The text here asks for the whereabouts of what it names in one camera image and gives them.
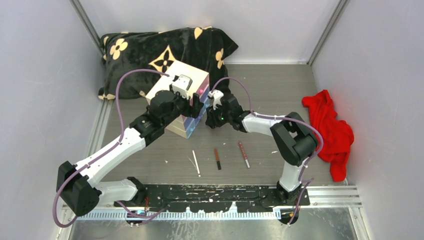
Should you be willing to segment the red makeup pencil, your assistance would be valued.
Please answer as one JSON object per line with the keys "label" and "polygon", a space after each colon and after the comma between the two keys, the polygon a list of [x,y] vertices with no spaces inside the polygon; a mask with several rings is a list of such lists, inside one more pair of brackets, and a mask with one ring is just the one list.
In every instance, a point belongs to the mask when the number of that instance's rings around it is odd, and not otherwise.
{"label": "red makeup pencil", "polygon": [[245,162],[245,164],[246,164],[247,168],[249,169],[251,166],[250,166],[250,163],[249,163],[248,157],[247,157],[247,155],[246,155],[246,152],[245,152],[244,146],[243,146],[243,144],[242,144],[240,141],[238,142],[238,146],[239,146],[239,149],[240,149],[240,151],[241,151],[241,154],[242,154],[242,157],[243,157],[243,159],[244,159],[244,162]]}

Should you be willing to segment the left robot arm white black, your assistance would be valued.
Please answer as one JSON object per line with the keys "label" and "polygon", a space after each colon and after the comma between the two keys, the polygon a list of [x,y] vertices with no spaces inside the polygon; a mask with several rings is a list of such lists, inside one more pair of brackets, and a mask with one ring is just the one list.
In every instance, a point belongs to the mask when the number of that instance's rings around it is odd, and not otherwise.
{"label": "left robot arm white black", "polygon": [[145,203],[147,192],[135,177],[103,182],[111,170],[134,153],[143,150],[165,133],[165,128],[180,116],[197,118],[204,107],[197,93],[189,99],[179,92],[160,90],[146,112],[138,116],[114,141],[93,155],[71,164],[60,165],[57,191],[73,211],[82,217],[97,205],[121,202],[135,207]]}

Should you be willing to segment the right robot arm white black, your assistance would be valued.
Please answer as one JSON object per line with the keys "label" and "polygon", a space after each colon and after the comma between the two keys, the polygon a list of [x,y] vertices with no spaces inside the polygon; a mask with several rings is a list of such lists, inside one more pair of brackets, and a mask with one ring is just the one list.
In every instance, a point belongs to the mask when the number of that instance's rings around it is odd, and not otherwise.
{"label": "right robot arm white black", "polygon": [[219,90],[209,92],[208,98],[211,105],[206,110],[206,125],[210,128],[230,124],[236,131],[273,137],[284,159],[276,195],[281,204],[291,205],[301,189],[308,162],[323,148],[321,134],[296,112],[272,116],[244,110],[233,94]]}

